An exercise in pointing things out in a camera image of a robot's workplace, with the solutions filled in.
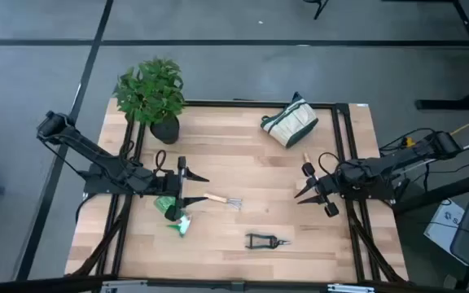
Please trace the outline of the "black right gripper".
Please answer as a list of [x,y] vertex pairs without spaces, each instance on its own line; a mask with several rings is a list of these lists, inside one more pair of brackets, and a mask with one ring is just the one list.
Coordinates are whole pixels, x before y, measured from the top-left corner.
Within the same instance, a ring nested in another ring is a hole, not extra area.
[[315,175],[315,169],[312,164],[304,163],[301,167],[303,174],[307,177],[305,186],[295,195],[295,199],[302,196],[309,190],[314,189],[316,195],[307,199],[303,199],[298,204],[303,203],[316,203],[324,204],[325,213],[329,217],[334,217],[339,214],[339,209],[335,203],[328,199],[328,195],[338,193],[338,186],[335,184],[335,179],[332,175],[326,175],[318,178]]

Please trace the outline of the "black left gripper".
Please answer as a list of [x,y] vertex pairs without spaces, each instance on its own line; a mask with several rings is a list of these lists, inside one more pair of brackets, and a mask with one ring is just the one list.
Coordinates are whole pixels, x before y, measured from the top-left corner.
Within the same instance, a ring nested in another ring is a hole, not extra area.
[[163,193],[155,201],[155,207],[169,221],[178,221],[182,217],[183,206],[207,200],[207,197],[182,198],[183,175],[190,181],[209,182],[205,177],[193,173],[186,167],[184,156],[178,158],[178,172],[170,172],[164,175],[162,181]]

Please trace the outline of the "wooden handled hand rake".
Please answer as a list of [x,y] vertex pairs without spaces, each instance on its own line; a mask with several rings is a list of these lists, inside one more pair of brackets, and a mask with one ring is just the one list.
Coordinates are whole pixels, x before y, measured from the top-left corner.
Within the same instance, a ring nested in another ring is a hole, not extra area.
[[204,197],[207,199],[211,199],[213,201],[217,201],[219,203],[227,204],[230,205],[233,208],[240,209],[242,207],[242,200],[241,199],[231,199],[231,198],[226,198],[220,195],[213,195],[209,193],[204,193]]

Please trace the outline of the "green spray bottle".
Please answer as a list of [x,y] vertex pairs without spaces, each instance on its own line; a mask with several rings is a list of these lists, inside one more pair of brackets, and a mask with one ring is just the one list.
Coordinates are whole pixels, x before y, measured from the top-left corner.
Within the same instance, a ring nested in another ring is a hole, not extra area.
[[154,205],[166,220],[171,221],[169,228],[175,229],[180,237],[184,237],[191,225],[191,218],[177,206],[177,200],[174,197],[159,196]]

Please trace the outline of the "beige green gardening bag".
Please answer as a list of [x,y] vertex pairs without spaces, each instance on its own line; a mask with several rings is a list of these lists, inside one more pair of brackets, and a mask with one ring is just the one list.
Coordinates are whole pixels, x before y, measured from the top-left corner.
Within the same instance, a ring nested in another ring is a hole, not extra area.
[[290,148],[309,134],[317,123],[313,108],[303,98],[294,98],[277,115],[263,116],[261,128],[283,147]]

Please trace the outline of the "black pruning shears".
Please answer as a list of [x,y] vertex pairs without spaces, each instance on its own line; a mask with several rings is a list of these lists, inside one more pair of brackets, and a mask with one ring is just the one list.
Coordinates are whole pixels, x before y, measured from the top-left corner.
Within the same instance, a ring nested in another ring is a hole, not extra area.
[[254,234],[245,235],[247,242],[245,247],[250,250],[256,249],[276,249],[280,246],[290,245],[291,241],[277,238],[274,235]]

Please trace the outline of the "green potted plant black pot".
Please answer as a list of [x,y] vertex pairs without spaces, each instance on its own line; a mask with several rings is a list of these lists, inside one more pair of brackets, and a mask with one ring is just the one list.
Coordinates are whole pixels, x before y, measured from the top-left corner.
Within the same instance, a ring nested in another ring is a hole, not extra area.
[[117,109],[148,127],[162,143],[174,144],[179,138],[178,116],[186,104],[181,74],[175,61],[158,57],[128,68],[112,91]]

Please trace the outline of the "black desk beam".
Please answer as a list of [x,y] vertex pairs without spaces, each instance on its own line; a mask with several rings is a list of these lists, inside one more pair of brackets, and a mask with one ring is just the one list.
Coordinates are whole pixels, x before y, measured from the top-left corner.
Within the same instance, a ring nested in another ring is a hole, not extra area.
[[423,208],[434,203],[440,203],[445,199],[451,199],[457,195],[462,195],[467,192],[469,192],[469,177],[445,186],[440,186],[419,197],[396,203],[392,206],[392,210],[396,216],[400,216],[406,212]]

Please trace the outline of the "white cardboard box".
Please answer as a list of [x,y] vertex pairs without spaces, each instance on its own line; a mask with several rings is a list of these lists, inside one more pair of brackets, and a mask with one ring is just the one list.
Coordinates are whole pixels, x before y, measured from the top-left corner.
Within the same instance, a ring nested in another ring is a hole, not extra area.
[[464,262],[451,252],[451,245],[463,214],[464,209],[451,199],[443,200],[427,224],[423,235],[464,265]]

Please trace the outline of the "black chair base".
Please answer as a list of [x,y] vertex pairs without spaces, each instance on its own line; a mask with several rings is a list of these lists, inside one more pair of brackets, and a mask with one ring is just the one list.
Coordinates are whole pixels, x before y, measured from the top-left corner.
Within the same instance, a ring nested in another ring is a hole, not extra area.
[[319,16],[321,15],[322,11],[324,10],[325,6],[330,0],[302,0],[303,2],[309,3],[309,4],[317,4],[318,8],[314,14],[313,19],[317,20]]

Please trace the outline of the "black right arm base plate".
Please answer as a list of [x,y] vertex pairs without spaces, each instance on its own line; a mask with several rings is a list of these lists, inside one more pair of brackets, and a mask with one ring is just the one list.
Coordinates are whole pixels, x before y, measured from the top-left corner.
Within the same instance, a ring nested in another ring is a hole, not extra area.
[[382,179],[343,185],[340,192],[346,199],[393,199],[394,189]]

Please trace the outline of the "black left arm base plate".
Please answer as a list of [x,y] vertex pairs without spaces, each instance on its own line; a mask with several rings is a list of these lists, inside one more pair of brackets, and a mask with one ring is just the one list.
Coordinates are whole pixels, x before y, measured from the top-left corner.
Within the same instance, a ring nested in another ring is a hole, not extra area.
[[132,194],[133,190],[125,183],[114,182],[97,165],[92,164],[88,171],[81,171],[85,180],[84,192],[88,194]]

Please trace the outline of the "black aluminium table frame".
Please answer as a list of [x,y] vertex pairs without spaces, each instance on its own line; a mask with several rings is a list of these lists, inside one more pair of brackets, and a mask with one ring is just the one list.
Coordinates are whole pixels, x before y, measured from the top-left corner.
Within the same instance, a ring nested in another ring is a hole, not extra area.
[[[172,284],[211,282],[216,286],[252,283],[282,286],[357,281],[345,204],[328,217],[316,204],[298,204],[304,186],[303,153],[319,172],[332,170],[335,156],[379,154],[370,109],[365,104],[323,104],[318,124],[286,149],[260,127],[280,103],[210,102],[189,106],[180,115],[181,131],[167,147],[166,167],[184,156],[190,169],[209,182],[189,181],[184,193],[241,199],[238,210],[211,199],[188,208],[191,227],[184,237],[169,228],[151,196],[134,198],[122,257],[107,256],[105,273]],[[276,249],[250,250],[246,234],[268,234],[291,241]]]

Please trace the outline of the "silver metal bracket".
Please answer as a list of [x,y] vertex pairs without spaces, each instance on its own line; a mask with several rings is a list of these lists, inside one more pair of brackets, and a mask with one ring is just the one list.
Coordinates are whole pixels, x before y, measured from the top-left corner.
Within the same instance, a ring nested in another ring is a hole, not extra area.
[[375,293],[374,287],[345,284],[329,284],[327,293]]
[[146,289],[146,280],[116,280],[103,282],[98,293],[143,293]]

